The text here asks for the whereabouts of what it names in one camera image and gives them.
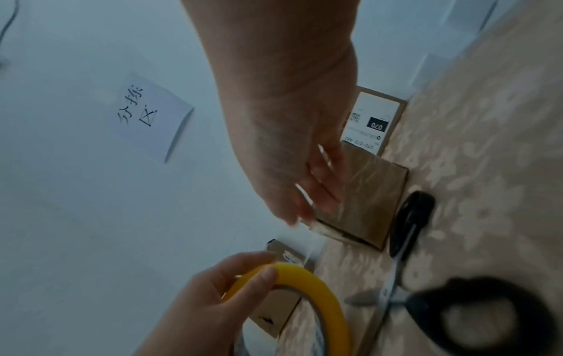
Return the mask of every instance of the table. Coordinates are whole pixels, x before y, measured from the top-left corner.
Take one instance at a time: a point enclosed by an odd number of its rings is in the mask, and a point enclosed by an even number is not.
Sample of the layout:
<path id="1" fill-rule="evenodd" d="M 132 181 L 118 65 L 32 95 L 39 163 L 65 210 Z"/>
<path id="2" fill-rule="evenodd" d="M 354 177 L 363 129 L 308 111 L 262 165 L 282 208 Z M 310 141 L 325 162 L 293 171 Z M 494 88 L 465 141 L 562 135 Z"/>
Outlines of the table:
<path id="1" fill-rule="evenodd" d="M 405 267 L 407 290 L 454 276 L 497 276 L 538 294 L 563 324 L 561 38 L 563 2 L 525 2 L 409 102 L 383 157 L 411 170 L 405 196 L 422 189 L 437 205 Z M 336 241 L 317 262 L 316 274 L 341 301 L 355 346 L 373 310 L 342 301 L 381 284 L 390 265 L 386 253 Z M 452 337 L 476 345 L 510 328 L 510 310 L 477 311 L 452 310 Z M 302 302 L 278 355 L 309 355 L 313 338 L 313 312 Z M 414 354 L 444 353 L 404 309 L 393 310 L 372 355 Z M 563 345 L 552 354 L 563 354 Z"/>

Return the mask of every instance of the yellow tape roll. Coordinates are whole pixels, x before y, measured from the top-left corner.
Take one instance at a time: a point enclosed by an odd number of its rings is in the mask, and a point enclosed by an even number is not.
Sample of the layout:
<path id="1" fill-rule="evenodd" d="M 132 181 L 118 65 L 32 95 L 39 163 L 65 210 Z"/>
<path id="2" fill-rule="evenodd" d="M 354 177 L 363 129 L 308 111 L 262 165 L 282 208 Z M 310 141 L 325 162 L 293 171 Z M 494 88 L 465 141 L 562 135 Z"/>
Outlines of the yellow tape roll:
<path id="1" fill-rule="evenodd" d="M 351 343 L 348 324 L 340 309 L 340 303 L 327 285 L 303 267 L 289 263 L 276 263 L 273 266 L 277 268 L 278 272 L 274 288 L 295 290 L 305 297 L 317 312 L 317 317 L 322 323 L 325 355 L 350 356 Z M 264 267 L 258 267 L 237 280 L 223 296 L 223 300 L 229 300 Z"/>

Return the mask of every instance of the white paper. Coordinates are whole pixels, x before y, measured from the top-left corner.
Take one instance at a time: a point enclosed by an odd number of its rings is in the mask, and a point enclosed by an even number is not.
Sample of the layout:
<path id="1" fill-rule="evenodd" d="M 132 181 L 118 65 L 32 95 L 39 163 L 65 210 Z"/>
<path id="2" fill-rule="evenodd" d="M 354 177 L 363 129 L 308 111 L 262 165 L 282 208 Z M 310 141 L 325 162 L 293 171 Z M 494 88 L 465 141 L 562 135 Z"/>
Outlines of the white paper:
<path id="1" fill-rule="evenodd" d="M 134 74 L 127 76 L 119 94 L 110 125 L 142 151 L 165 162 L 194 107 Z"/>
<path id="2" fill-rule="evenodd" d="M 341 140 L 378 155 L 398 109 L 396 101 L 361 92 Z"/>

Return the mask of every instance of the scissors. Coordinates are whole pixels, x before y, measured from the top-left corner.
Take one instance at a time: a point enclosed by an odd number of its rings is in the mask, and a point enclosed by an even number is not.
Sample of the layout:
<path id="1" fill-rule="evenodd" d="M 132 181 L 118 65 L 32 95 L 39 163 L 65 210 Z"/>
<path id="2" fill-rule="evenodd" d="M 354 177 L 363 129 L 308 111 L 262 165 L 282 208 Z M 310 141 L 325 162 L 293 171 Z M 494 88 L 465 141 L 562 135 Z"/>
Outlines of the scissors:
<path id="1" fill-rule="evenodd" d="M 360 342 L 357 355 L 367 356 L 391 307 L 405 307 L 420 329 L 439 347 L 455 356 L 532 356 L 544 353 L 557 336 L 555 321 L 544 303 L 520 286 L 495 277 L 452 278 L 444 286 L 410 293 L 397 285 L 404 261 L 420 231 L 428 224 L 436 204 L 433 196 L 418 191 L 403 203 L 390 232 L 389 254 L 393 265 L 382 288 L 349 296 L 346 304 L 378 306 Z M 505 340 L 495 345 L 468 348 L 448 336 L 442 313 L 454 305 L 507 299 L 512 302 L 517 324 Z"/>

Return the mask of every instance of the black scissor handle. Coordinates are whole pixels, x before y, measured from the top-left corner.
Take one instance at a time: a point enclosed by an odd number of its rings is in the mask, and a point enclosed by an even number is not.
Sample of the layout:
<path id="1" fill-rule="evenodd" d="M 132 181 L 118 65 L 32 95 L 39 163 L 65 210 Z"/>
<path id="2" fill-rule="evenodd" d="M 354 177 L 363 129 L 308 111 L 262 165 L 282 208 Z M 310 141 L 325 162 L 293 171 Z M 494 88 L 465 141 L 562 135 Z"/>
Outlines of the black scissor handle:
<path id="1" fill-rule="evenodd" d="M 446 308 L 497 299 L 514 306 L 517 325 L 511 335 L 484 348 L 467 348 L 450 339 L 442 320 Z M 554 318 L 540 299 L 495 277 L 450 279 L 441 288 L 413 294 L 405 307 L 435 344 L 455 356 L 535 356 L 546 352 L 557 336 Z"/>
<path id="2" fill-rule="evenodd" d="M 401 205 L 391 226 L 389 237 L 389 254 L 391 257 L 394 258 L 399 253 L 409 232 L 414 227 L 415 231 L 405 249 L 402 260 L 409 256 L 420 230 L 428 224 L 435 205 L 435 198 L 428 193 L 416 191 L 408 196 Z"/>

